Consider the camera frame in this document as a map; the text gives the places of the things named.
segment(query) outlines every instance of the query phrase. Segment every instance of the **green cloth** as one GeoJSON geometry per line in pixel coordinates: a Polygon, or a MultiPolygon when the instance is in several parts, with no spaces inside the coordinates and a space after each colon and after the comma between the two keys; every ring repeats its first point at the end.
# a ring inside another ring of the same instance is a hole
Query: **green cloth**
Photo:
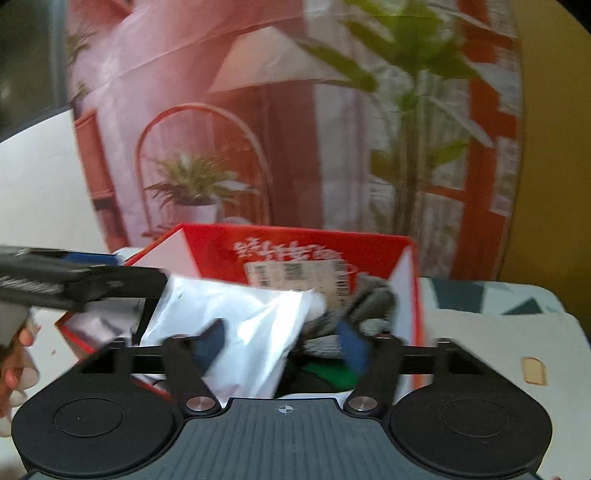
{"type": "Polygon", "coordinates": [[[359,379],[341,360],[315,359],[305,364],[302,370],[326,380],[336,392],[354,389],[359,379]]]}

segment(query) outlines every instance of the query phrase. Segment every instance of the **round black pad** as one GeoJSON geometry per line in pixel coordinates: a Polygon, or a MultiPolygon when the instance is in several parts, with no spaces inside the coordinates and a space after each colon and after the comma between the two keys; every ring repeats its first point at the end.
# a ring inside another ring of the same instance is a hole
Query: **round black pad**
{"type": "Polygon", "coordinates": [[[441,411],[441,420],[452,430],[465,437],[494,437],[509,426],[507,411],[489,400],[463,398],[449,402],[441,411]]]}
{"type": "Polygon", "coordinates": [[[74,400],[60,408],[53,422],[62,432],[73,437],[98,437],[109,433],[123,420],[123,409],[102,398],[74,400]]]}
{"type": "Polygon", "coordinates": [[[172,437],[165,399],[132,385],[100,392],[86,377],[76,377],[75,389],[57,381],[17,412],[12,436],[30,469],[59,478],[112,476],[150,461],[172,437]]]}
{"type": "Polygon", "coordinates": [[[416,463],[454,478],[510,478],[536,468],[552,436],[545,410],[512,384],[428,385],[392,408],[390,430],[416,463]]]}

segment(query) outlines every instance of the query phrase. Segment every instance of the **human hand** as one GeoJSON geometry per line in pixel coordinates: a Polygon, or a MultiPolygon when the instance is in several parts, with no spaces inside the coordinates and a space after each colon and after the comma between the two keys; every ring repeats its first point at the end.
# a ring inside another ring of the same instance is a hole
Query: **human hand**
{"type": "Polygon", "coordinates": [[[0,437],[10,436],[12,408],[26,399],[24,390],[38,381],[38,374],[25,347],[35,341],[38,327],[29,323],[14,340],[11,353],[4,359],[0,372],[0,437]]]}

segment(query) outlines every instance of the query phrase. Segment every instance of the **white plastic bag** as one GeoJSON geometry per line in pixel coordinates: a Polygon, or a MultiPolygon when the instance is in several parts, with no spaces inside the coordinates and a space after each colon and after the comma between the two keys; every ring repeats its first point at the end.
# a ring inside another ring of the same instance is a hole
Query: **white plastic bag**
{"type": "Polygon", "coordinates": [[[225,344],[203,378],[224,406],[230,397],[273,398],[312,292],[263,290],[172,275],[140,345],[200,335],[224,319],[225,344]]]}

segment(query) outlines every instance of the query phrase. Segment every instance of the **metal screw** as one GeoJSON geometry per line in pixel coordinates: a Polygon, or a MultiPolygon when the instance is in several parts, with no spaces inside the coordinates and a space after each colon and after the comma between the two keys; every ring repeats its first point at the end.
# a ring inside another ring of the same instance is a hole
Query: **metal screw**
{"type": "Polygon", "coordinates": [[[187,407],[194,411],[208,411],[216,406],[216,401],[209,397],[193,397],[187,400],[187,407]]]}
{"type": "Polygon", "coordinates": [[[378,406],[378,402],[372,397],[355,397],[349,400],[349,407],[357,411],[370,411],[378,406]]]}

